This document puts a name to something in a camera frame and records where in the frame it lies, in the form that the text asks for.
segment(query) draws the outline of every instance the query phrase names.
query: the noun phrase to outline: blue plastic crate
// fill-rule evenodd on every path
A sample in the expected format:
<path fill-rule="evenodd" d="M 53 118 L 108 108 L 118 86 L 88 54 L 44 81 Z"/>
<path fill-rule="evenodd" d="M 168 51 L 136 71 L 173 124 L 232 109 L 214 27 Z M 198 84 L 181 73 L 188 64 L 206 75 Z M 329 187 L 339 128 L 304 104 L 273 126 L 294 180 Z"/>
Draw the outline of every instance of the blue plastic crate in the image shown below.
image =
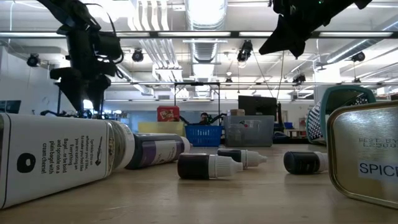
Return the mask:
<path fill-rule="evenodd" d="M 218 147 L 221 141 L 222 126 L 186 126 L 187 139 L 193 146 Z"/>

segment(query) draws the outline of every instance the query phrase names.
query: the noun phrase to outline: wooden table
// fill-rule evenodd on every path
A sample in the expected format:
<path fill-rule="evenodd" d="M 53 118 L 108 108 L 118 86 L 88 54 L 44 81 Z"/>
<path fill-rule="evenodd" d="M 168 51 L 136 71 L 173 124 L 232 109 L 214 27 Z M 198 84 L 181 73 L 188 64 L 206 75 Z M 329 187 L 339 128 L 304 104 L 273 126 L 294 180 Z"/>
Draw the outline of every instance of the wooden table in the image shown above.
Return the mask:
<path fill-rule="evenodd" d="M 268 163 L 226 180 L 180 180 L 176 164 L 125 170 L 3 210 L 0 223 L 398 223 L 397 210 L 345 197 L 327 173 L 288 174 L 284 152 L 305 149 L 258 149 Z"/>

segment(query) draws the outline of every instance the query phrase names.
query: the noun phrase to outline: computer screen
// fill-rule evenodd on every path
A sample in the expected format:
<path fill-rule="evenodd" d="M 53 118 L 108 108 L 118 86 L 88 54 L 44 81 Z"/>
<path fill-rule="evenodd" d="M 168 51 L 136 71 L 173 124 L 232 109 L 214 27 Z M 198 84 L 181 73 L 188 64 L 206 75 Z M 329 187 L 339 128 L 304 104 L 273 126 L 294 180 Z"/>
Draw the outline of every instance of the computer screen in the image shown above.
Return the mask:
<path fill-rule="evenodd" d="M 276 120 L 276 98 L 261 96 L 238 96 L 238 107 L 245 115 L 269 115 Z"/>

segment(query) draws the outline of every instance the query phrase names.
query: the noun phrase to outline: yellow box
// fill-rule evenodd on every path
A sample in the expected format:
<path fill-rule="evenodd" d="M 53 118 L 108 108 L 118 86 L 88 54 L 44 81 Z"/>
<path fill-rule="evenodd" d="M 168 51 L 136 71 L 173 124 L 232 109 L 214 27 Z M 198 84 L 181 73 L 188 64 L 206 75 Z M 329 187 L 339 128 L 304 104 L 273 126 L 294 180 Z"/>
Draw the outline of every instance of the yellow box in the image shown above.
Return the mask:
<path fill-rule="evenodd" d="M 185 126 L 183 122 L 140 122 L 138 132 L 178 134 L 185 137 Z"/>

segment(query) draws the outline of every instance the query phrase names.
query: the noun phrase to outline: person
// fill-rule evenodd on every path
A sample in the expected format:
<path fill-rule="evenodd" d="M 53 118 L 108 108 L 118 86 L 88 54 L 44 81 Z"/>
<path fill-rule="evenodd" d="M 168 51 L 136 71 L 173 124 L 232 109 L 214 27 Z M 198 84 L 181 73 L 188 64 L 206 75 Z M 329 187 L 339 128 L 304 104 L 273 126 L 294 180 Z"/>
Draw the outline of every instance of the person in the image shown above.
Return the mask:
<path fill-rule="evenodd" d="M 200 115 L 200 124 L 201 125 L 206 125 L 207 124 L 207 118 L 209 117 L 209 115 L 206 113 L 206 112 L 203 112 L 201 115 Z"/>

